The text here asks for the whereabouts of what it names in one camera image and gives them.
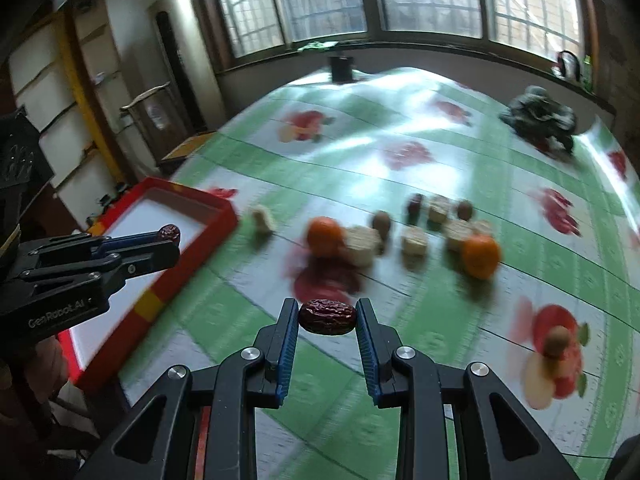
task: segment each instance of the window sill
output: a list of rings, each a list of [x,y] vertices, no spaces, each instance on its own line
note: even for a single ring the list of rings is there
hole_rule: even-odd
[[[511,47],[508,47],[505,45],[500,45],[500,47],[506,47],[507,49],[512,50]],[[616,115],[616,109],[611,104],[606,102],[601,97],[598,97],[595,94],[591,94],[585,91],[582,87],[576,86],[574,84],[569,83],[568,81],[557,78],[551,72],[540,70],[539,68],[529,66],[527,64],[518,62],[513,59],[508,59],[504,56],[500,56],[499,54],[496,54],[493,52],[482,52],[479,50],[474,50],[472,48],[469,48],[468,46],[458,46],[458,45],[452,45],[452,44],[429,44],[429,43],[407,43],[407,42],[398,43],[393,41],[376,41],[376,42],[343,41],[343,42],[340,42],[340,51],[361,50],[366,48],[410,48],[413,50],[430,50],[435,52],[445,52],[448,54],[458,54],[459,56],[475,57],[478,59],[484,59],[491,62],[501,63],[504,65],[517,68],[519,70],[524,70],[525,72],[529,72],[531,74],[543,77],[553,83],[564,86],[565,88],[568,88],[569,90],[572,90],[573,92],[577,93],[581,97],[593,102],[594,104],[602,108],[604,111],[614,116]],[[294,50],[292,52],[285,52],[282,54],[276,54],[274,56],[264,57],[258,60],[252,60],[251,62],[243,63],[238,66],[231,67],[226,70],[217,72],[217,74],[223,75],[226,73],[234,72],[235,70],[242,70],[243,68],[256,66],[266,62],[271,62],[271,61],[284,59],[287,57],[293,57],[293,56],[309,56],[311,54],[326,54],[326,53],[298,52],[297,50]],[[526,56],[530,56],[530,54],[527,52],[523,52],[523,54],[525,54]]]

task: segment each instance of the table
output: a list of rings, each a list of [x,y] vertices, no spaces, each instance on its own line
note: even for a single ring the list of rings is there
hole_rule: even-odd
[[[170,365],[206,367],[250,345],[293,295],[310,218],[369,224],[385,210],[390,246],[348,299],[371,298],[380,322],[439,363],[485,362],[581,478],[602,478],[640,432],[640,183],[619,144],[597,121],[576,137],[573,157],[545,152],[498,119],[503,104],[452,80],[411,68],[357,75],[337,86],[317,72],[271,92],[178,170],[176,182],[230,198],[241,222],[121,371],[127,397],[135,402]],[[403,267],[399,232],[413,193],[466,198],[474,218],[491,222],[503,258],[479,294],[437,230],[424,265]],[[257,204],[278,223],[260,247],[249,213]],[[534,410],[522,371],[536,320],[560,307],[576,323],[575,373],[556,384],[564,398]],[[398,410],[378,410],[367,395],[354,333],[300,330],[284,406],[256,413],[259,477],[391,479],[398,425]],[[456,478],[450,420],[447,434]]]

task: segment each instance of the green bottle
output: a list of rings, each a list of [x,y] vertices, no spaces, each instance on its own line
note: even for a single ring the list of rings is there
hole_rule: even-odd
[[[584,56],[582,64],[582,88],[587,92],[593,92],[593,67],[591,66],[591,56]]]

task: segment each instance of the tangerine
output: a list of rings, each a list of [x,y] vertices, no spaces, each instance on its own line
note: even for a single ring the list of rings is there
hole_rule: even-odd
[[[318,216],[309,222],[306,244],[317,258],[333,258],[344,245],[342,227],[333,218]]]
[[[498,268],[502,252],[491,236],[473,235],[462,247],[462,262],[474,278],[488,280]]]

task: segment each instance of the blue gripper pad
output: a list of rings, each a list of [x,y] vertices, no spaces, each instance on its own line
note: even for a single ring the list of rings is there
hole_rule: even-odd
[[[280,349],[276,369],[276,398],[281,406],[284,398],[289,393],[293,357],[296,354],[296,342],[298,341],[298,302],[290,298],[285,300],[285,304],[287,301],[292,301],[294,304],[288,313],[284,312],[283,306],[283,312],[280,314],[280,316],[288,314],[286,317],[286,332],[282,341],[282,348]]]
[[[373,404],[378,405],[380,395],[380,368],[378,364],[378,356],[373,346],[371,332],[364,315],[363,307],[360,301],[356,304],[357,322],[356,336],[358,338],[358,346],[360,348],[360,359],[362,360],[362,370],[364,378],[367,381],[367,391],[373,399]]]

